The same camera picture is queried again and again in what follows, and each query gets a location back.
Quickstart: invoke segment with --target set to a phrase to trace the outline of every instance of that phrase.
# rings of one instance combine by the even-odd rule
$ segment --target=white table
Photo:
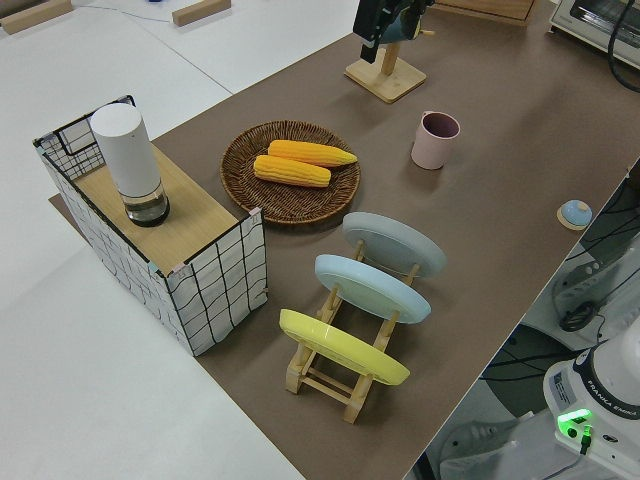
[[[49,204],[31,145],[124,94],[155,138],[348,33],[357,6],[238,0],[182,29],[116,11],[189,3],[77,0],[0,33],[2,478],[300,478]]]

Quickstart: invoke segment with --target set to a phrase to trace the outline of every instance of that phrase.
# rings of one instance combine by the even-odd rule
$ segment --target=plate
[[[438,273],[447,264],[444,252],[429,237],[392,218],[352,212],[342,220],[342,233],[354,248],[364,241],[367,260],[393,272],[408,275],[420,265],[417,277]]]
[[[419,323],[431,306],[422,295],[388,273],[337,255],[319,255],[316,276],[329,290],[338,286],[338,296],[352,305],[389,320],[397,311],[398,323]]]
[[[280,328],[295,341],[361,375],[386,385],[400,385],[409,370],[359,338],[293,310],[280,311]]]
[[[311,123],[280,120],[250,128],[227,148],[220,164],[220,178],[229,196],[251,211],[260,207],[264,219],[283,225],[312,224],[326,220],[347,207],[360,183],[360,163],[332,167],[326,188],[299,187],[268,182],[253,174],[257,155],[267,153],[272,140],[321,143],[354,153],[329,130]]]

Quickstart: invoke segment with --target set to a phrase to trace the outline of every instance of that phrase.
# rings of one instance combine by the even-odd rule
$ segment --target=storage box
[[[158,227],[134,225],[91,132],[92,114],[34,146],[105,267],[192,355],[202,354],[267,300],[262,212],[235,219],[155,149],[171,212]]]

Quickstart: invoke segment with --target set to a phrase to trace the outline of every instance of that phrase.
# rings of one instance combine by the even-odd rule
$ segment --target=wooden stand
[[[345,75],[386,103],[393,103],[422,85],[427,75],[398,58],[400,43],[379,49],[374,63],[362,59],[349,65]]]
[[[353,258],[359,262],[363,260],[364,242],[362,240],[358,242]],[[414,265],[411,272],[404,278],[405,284],[411,285],[413,283],[418,269],[419,265]],[[341,304],[342,299],[338,297],[338,288],[334,287],[331,292],[329,292],[329,296],[322,305],[322,308],[318,310],[316,319],[331,325]],[[383,320],[380,326],[373,346],[381,352],[384,352],[389,344],[389,339],[396,326],[398,316],[399,313],[395,312],[389,320]],[[316,354],[317,352],[311,348],[298,344],[298,349],[287,367],[285,380],[287,390],[297,394],[302,384],[307,384],[325,395],[344,403],[345,410],[342,419],[346,422],[354,423],[367,399],[369,389],[373,383],[373,376],[360,375],[356,385],[353,388],[349,387],[313,368],[313,361],[316,358]]]

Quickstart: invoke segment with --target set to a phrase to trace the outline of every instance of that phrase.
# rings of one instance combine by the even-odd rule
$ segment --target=white cylindrical speaker
[[[143,227],[161,223],[169,200],[138,109],[128,103],[105,105],[91,116],[90,125],[127,216]]]

